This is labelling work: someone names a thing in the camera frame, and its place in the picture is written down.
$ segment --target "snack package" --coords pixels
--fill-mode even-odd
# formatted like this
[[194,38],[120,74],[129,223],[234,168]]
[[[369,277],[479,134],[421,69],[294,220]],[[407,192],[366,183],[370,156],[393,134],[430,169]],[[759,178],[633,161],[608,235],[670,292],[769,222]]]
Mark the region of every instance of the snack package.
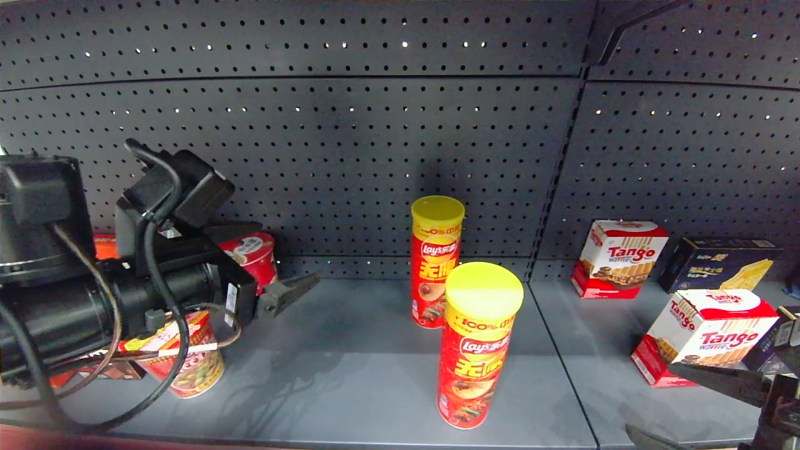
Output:
[[780,343],[782,340],[788,340],[787,338],[779,339],[780,331],[790,330],[794,322],[797,321],[798,314],[800,314],[800,307],[798,306],[778,307],[778,321],[742,360],[747,368],[761,372],[764,375],[792,373],[791,369],[778,357],[778,353],[775,351],[775,343],[776,341]]
[[411,317],[424,328],[444,323],[445,279],[458,265],[464,205],[443,195],[411,205]]
[[766,239],[683,238],[658,284],[678,289],[754,290],[783,249]]
[[219,244],[219,247],[258,282],[256,295],[264,292],[267,284],[278,281],[275,266],[275,239],[264,231],[242,236]]
[[450,273],[446,295],[438,410],[456,428],[476,428],[489,411],[525,292],[503,267],[466,263]]
[[746,289],[677,291],[631,359],[651,386],[694,386],[667,364],[734,368],[778,319],[775,310]]
[[668,238],[652,222],[595,220],[572,284],[582,299],[633,299]]
[[[208,311],[193,312],[186,316],[189,324],[190,345],[211,344],[215,342],[214,330],[209,323]],[[171,321],[164,328],[149,338],[129,340],[120,343],[120,348],[127,352],[157,351],[167,348],[178,348],[178,325]],[[156,380],[164,380],[175,361],[174,356],[153,358],[138,361],[147,373]],[[170,390],[178,397],[189,399],[208,392],[225,372],[225,363],[219,350],[212,352],[190,353],[183,363],[178,377],[170,385]]]
[[[80,368],[78,374],[86,378],[96,367]],[[98,380],[141,380],[145,374],[145,370],[132,361],[111,361],[98,375]]]

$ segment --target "yellow lid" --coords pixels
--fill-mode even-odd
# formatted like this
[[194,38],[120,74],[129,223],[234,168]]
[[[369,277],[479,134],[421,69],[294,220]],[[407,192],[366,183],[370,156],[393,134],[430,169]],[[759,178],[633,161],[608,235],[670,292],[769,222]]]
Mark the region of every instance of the yellow lid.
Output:
[[517,314],[525,290],[508,269],[492,263],[462,264],[447,276],[447,303],[471,319],[505,319]]
[[429,195],[414,201],[411,215],[418,222],[460,223],[464,220],[464,205],[452,197]]

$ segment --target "red noodle cup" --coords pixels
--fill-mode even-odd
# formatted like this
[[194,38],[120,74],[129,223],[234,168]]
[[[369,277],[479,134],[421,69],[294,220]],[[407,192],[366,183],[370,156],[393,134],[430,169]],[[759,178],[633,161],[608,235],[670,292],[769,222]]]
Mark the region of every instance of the red noodle cup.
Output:
[[[190,345],[211,344],[216,342],[214,330],[209,323],[208,311],[193,312],[186,316],[189,324]],[[166,350],[178,348],[180,345],[178,325],[172,321],[159,330],[155,335],[144,340],[129,340],[120,344],[128,352]],[[158,381],[162,381],[169,374],[175,364],[174,356],[164,356],[151,360],[137,361],[147,373]],[[212,352],[190,353],[186,356],[181,371],[170,385],[170,390],[182,399],[189,399],[208,392],[225,372],[225,363],[219,350]]]
[[236,261],[249,273],[258,288],[256,295],[261,295],[267,284],[278,281],[278,268],[275,266],[275,239],[264,231],[242,236],[219,244],[226,255]]

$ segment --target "pegboard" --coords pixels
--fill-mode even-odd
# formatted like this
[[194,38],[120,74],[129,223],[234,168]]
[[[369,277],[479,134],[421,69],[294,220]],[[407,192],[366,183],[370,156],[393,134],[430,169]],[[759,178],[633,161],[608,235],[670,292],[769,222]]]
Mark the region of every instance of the pegboard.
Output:
[[122,148],[197,153],[286,255],[407,255],[410,204],[466,205],[464,256],[529,257],[576,78],[210,79],[0,93],[11,153],[82,162],[92,222],[140,170]]
[[[463,257],[460,263],[484,261],[503,266],[519,279],[529,271],[527,258]],[[407,256],[283,256],[276,260],[282,278],[307,275],[313,272],[322,278],[352,279],[409,279],[410,261]]]
[[0,89],[135,79],[577,75],[594,1],[18,2]]
[[[633,4],[600,2],[595,28],[622,22]],[[608,38],[592,41],[605,45]],[[591,67],[589,78],[798,89],[798,48],[800,3],[689,2],[625,29],[610,61]]]
[[798,104],[788,90],[588,82],[539,259],[577,259],[593,219],[630,219],[761,236],[796,260]]

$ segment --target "dark blue snack box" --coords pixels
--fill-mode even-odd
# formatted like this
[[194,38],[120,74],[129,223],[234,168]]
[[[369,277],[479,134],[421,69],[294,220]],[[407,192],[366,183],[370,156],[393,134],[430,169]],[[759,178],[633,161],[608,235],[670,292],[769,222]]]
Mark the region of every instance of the dark blue snack box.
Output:
[[683,238],[658,284],[682,289],[755,289],[783,251],[766,239]]
[[[800,306],[781,306],[778,308],[778,321],[747,353],[742,362],[750,370],[761,372],[764,375],[775,375],[778,373],[791,373],[775,351],[775,341],[788,340],[788,333],[784,332],[784,338],[779,338],[778,334],[784,323],[794,322],[800,315]],[[792,325],[784,327],[784,331],[790,331]]]

